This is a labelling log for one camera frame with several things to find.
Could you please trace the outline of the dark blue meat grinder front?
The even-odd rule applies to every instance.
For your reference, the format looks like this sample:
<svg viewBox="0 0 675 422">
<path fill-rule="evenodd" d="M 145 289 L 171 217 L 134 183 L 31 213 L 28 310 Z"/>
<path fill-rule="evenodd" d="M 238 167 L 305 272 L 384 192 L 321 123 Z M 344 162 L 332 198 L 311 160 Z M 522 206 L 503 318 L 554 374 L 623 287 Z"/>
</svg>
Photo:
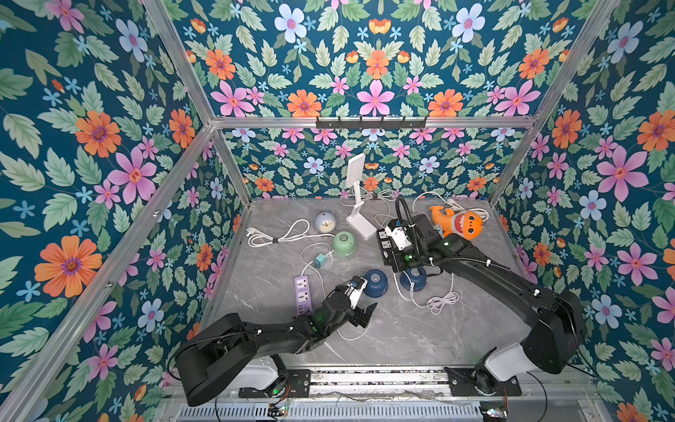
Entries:
<svg viewBox="0 0 675 422">
<path fill-rule="evenodd" d="M 406 269 L 400 273 L 399 284 L 407 291 L 422 291 L 427 285 L 427 272 L 423 267 Z"/>
</svg>

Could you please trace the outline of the dark blue meat grinder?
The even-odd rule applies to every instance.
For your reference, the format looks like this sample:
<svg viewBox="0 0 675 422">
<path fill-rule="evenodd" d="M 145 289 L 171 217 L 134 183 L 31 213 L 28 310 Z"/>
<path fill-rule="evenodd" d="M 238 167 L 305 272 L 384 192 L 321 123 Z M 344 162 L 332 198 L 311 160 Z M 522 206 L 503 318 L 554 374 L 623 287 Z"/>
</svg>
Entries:
<svg viewBox="0 0 675 422">
<path fill-rule="evenodd" d="M 363 293 L 370 298 L 383 297 L 388 292 L 388 277 L 380 269 L 372 269 L 366 272 L 364 279 L 367 285 Z"/>
<path fill-rule="evenodd" d="M 423 267 L 406 269 L 400 273 L 399 284 L 407 291 L 422 291 L 427 285 L 427 272 Z"/>
</svg>

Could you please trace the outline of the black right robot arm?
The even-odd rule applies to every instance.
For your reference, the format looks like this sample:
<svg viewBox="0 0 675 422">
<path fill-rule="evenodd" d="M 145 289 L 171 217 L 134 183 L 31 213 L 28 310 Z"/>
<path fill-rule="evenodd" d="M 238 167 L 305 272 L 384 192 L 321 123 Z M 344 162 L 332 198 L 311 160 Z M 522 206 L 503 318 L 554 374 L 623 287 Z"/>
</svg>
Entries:
<svg viewBox="0 0 675 422">
<path fill-rule="evenodd" d="M 472 242 L 484 219 L 473 210 L 432 206 L 414 214 L 406 200 L 395 200 L 396 217 L 378 232 L 383 261 L 394 272 L 436 267 L 459 276 L 502 302 L 529 326 L 519 342 L 488 352 L 470 381 L 489 394 L 498 383 L 534 369 L 558 375 L 586 338 L 582 306 L 569 290 L 557 293 L 488 257 Z"/>
</svg>

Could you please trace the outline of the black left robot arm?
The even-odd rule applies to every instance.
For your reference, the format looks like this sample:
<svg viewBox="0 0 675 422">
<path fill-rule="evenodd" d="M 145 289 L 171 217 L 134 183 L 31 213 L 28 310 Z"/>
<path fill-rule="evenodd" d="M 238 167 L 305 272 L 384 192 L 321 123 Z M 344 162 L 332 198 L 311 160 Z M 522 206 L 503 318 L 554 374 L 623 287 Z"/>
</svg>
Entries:
<svg viewBox="0 0 675 422">
<path fill-rule="evenodd" d="M 354 276 L 316 311 L 287 323 L 260 325 L 230 313 L 209 325 L 174 355 L 187 403 L 195 407 L 216 398 L 252 360 L 311 352 L 347 323 L 367 327 L 377 305 L 360 307 L 366 286 L 366 278 Z"/>
</svg>

